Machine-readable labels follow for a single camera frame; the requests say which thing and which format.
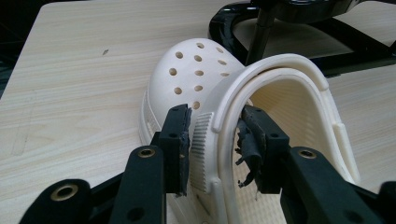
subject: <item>white plastic part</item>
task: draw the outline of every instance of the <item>white plastic part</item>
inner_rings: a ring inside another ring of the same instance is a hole
[[[139,132],[143,144],[161,130],[167,111],[192,107],[187,197],[168,196],[180,223],[283,223],[279,196],[237,187],[248,168],[234,162],[236,123],[249,102],[266,111],[292,147],[321,151],[347,181],[359,172],[326,78],[308,59],[277,55],[248,67],[219,44],[191,39],[169,49],[145,93]]]

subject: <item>wood grain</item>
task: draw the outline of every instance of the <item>wood grain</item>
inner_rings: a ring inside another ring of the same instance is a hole
[[[44,6],[0,100],[0,223],[18,222],[56,181],[83,178],[95,186],[122,172],[140,146],[138,112],[155,64],[176,43],[206,37],[210,19],[231,2]],[[389,45],[395,10],[364,3],[341,20]],[[329,79],[361,184],[371,190],[396,179],[395,73],[388,66]]]

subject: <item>black plastic part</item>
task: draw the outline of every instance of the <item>black plastic part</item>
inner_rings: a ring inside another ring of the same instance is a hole
[[[320,152],[293,147],[285,165],[290,179],[281,205],[288,223],[382,223]]]
[[[238,120],[238,142],[235,151],[242,157],[235,163],[240,165],[243,161],[247,164],[250,172],[247,174],[246,180],[241,182],[238,180],[239,188],[249,185],[255,178],[260,178],[260,169],[262,168],[262,154],[258,142],[254,138],[253,133],[243,120]]]
[[[92,212],[89,223],[108,223],[119,192],[122,175],[123,173],[116,175],[91,190]]]
[[[24,214],[21,224],[85,223],[91,213],[91,188],[80,179],[66,179],[46,188]]]
[[[281,164],[289,149],[289,137],[261,109],[246,105],[242,120],[252,131],[262,156],[260,175],[255,177],[260,193],[279,193],[284,181]]]
[[[382,184],[376,205],[387,223],[396,223],[396,181]]]
[[[163,152],[135,149],[128,160],[109,223],[165,223]]]
[[[274,24],[274,19],[274,10],[260,9],[245,65],[250,65],[262,59],[265,46],[267,45],[268,38],[270,37],[271,28]]]
[[[163,150],[166,193],[187,194],[189,177],[189,126],[191,109],[187,105],[171,108],[158,146]]]
[[[388,47],[353,27],[331,18],[347,12],[346,1],[253,1],[241,2],[223,7],[209,23],[209,38],[221,44],[240,62],[251,64],[261,59],[271,22],[274,17],[291,23],[305,23],[337,39],[354,52],[321,58],[311,61],[317,65],[325,77],[360,71],[369,68],[396,64],[396,41]],[[241,21],[258,18],[249,52],[234,36],[233,27]]]

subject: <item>shoe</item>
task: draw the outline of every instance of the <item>shoe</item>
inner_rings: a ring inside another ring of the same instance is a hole
[[[264,110],[290,137],[290,146],[319,150],[346,180],[359,172],[329,84],[305,57],[282,54],[248,67],[214,41],[196,38],[170,48],[145,92],[139,122],[142,144],[161,130],[167,111],[191,113],[187,197],[168,195],[180,223],[284,223],[279,195],[238,188],[249,172],[236,166],[236,124],[245,104]]]

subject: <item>wooden table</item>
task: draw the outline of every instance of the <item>wooden table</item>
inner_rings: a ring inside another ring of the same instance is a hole
[[[93,187],[122,172],[140,146],[139,107],[156,63],[176,43],[206,37],[212,16],[231,2],[44,6],[0,100],[0,223],[18,222],[35,197],[59,180],[82,178]],[[364,3],[340,19],[390,45],[396,38],[394,11],[396,6]],[[238,26],[242,39],[251,23]],[[269,53],[282,49],[276,44],[281,36],[274,34]],[[281,45],[302,36],[283,36]],[[315,51],[306,43],[300,46]],[[396,66],[329,82],[361,185],[376,191],[396,179]]]

